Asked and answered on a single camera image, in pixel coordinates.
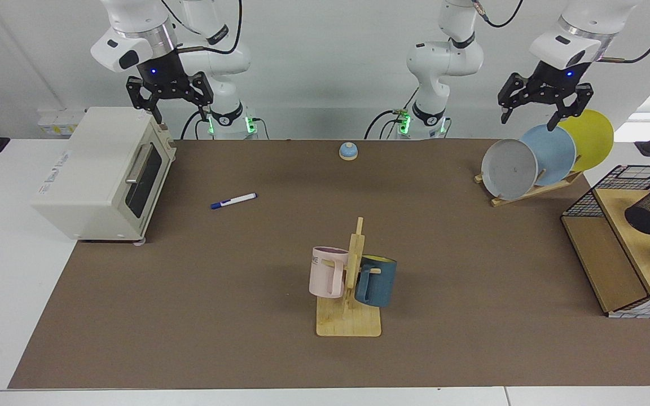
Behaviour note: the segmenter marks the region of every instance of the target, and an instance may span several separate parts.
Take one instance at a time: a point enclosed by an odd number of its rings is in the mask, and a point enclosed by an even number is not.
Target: yellow plate
[[[580,158],[573,165],[575,172],[588,170],[603,162],[613,147],[613,126],[596,110],[584,110],[580,117],[569,117],[558,124],[568,131]]]

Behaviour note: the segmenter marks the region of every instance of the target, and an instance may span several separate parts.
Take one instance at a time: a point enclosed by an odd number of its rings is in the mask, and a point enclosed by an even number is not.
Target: electrical outlet
[[[40,111],[39,128],[47,135],[70,136],[77,129],[85,111],[67,109],[63,111]]]

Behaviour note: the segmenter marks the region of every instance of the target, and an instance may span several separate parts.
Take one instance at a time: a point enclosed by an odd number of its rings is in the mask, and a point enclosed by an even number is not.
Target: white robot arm
[[[475,41],[476,16],[471,0],[443,0],[438,25],[449,40],[419,43],[411,48],[407,66],[420,87],[406,117],[408,123],[400,126],[400,138],[443,136],[450,88],[441,82],[442,78],[475,74],[483,65],[483,49]]]
[[[93,45],[92,55],[114,72],[137,66],[142,79],[129,77],[127,82],[135,108],[151,111],[161,121],[157,101],[182,98],[197,105],[203,119],[202,108],[209,106],[210,132],[215,138],[243,139],[257,132],[237,87],[225,77],[250,67],[249,49],[239,43],[239,29],[232,50],[209,48],[230,33],[219,18],[215,0],[181,0],[187,21],[183,25],[201,34],[207,43],[181,44],[180,48],[169,10],[161,0],[101,2],[111,28]],[[151,93],[147,99],[141,95],[143,86]]]
[[[186,20],[214,46],[227,38],[230,30],[219,18],[215,0],[182,0]],[[248,115],[247,106],[240,99],[237,85],[227,76],[246,72],[250,68],[250,49],[237,41],[231,53],[211,51],[181,54],[185,71],[196,74],[198,69],[209,77],[214,100],[209,106],[209,132],[215,139],[253,139],[257,127]],[[184,43],[183,49],[199,49],[201,44]]]
[[[540,62],[531,77],[513,73],[498,93],[506,123],[513,109],[527,103],[555,104],[548,123],[580,116],[593,96],[589,83],[579,84],[593,62],[599,61],[627,18],[642,0],[570,0],[557,23],[535,39],[530,52]],[[564,99],[575,93],[566,106]]]

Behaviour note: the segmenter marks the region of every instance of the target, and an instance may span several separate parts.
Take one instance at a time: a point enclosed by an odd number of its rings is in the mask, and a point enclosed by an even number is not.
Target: oven door
[[[160,139],[150,127],[135,155],[125,179],[124,199],[120,210],[144,236],[171,161]]]

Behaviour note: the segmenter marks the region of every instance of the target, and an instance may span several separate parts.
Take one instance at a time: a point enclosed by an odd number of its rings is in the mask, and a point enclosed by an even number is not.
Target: mug handle
[[[364,284],[363,290],[366,291],[366,295],[364,295],[364,300],[368,301],[370,300],[370,295],[369,295],[369,290],[368,290],[368,282],[370,282],[370,270],[374,268],[373,265],[371,264],[365,264],[361,266],[361,279],[358,281],[359,284]]]
[[[340,289],[342,283],[342,273],[345,268],[345,264],[342,261],[335,260],[335,274],[332,276],[332,286],[330,287],[328,293],[333,295],[335,290]]]

